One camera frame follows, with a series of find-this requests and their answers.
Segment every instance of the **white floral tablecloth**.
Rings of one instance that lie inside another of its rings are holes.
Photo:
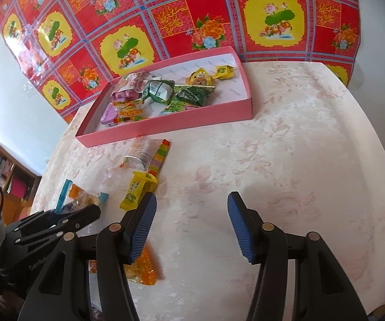
[[[371,123],[323,64],[243,66],[253,120],[152,136],[172,142],[149,234],[165,278],[130,284],[140,319],[246,318],[258,266],[241,255],[227,214],[235,190],[285,232],[320,233],[372,311],[385,303],[385,153]],[[75,139],[89,107],[60,139],[33,204],[33,211],[54,208],[66,178],[109,193],[100,220],[83,234],[121,220],[118,204],[132,176],[118,167],[131,140],[86,148]],[[292,312],[292,279],[284,320]]]

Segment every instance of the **blue ribbed rubber pad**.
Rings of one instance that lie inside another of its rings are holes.
[[[136,258],[142,253],[143,247],[145,245],[146,238],[148,237],[149,230],[151,228],[152,221],[154,219],[155,213],[157,211],[157,199],[153,194],[146,206],[144,213],[142,214],[141,219],[136,226],[136,229],[133,232],[132,239],[130,242],[130,261],[135,261]]]
[[[239,207],[231,194],[228,196],[228,215],[230,216],[243,256],[248,259],[249,263],[253,263],[256,254],[253,250],[252,234],[249,231],[246,222],[240,213]]]

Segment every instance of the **metal rivet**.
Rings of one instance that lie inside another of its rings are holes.
[[[70,241],[72,240],[73,238],[75,237],[75,234],[72,233],[71,231],[66,233],[64,236],[63,236],[63,239],[65,239],[66,241]]]
[[[272,231],[274,229],[274,225],[270,222],[265,222],[262,224],[262,229],[265,231]]]
[[[316,233],[315,231],[311,231],[309,233],[309,238],[310,238],[310,240],[318,241],[320,239],[320,235],[318,233]]]
[[[121,224],[113,223],[110,225],[110,231],[119,231],[121,229]]]

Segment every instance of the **wooden cabinet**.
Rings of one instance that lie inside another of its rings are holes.
[[[41,177],[19,163],[1,145],[0,157],[9,161],[9,170],[0,182],[4,195],[2,218],[8,225],[17,221],[25,208],[30,211]]]

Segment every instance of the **green snack package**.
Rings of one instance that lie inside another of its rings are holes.
[[[206,85],[182,85],[176,86],[176,98],[189,104],[205,105],[206,99],[215,91],[215,87]]]
[[[150,97],[154,102],[170,104],[173,96],[175,81],[149,80],[144,88],[144,98]]]
[[[168,113],[174,113],[174,112],[182,112],[182,111],[188,111],[192,109],[198,109],[200,106],[197,105],[191,105],[188,102],[185,101],[180,101],[176,97],[172,99],[170,104],[159,113],[159,116],[163,114],[168,114]]]

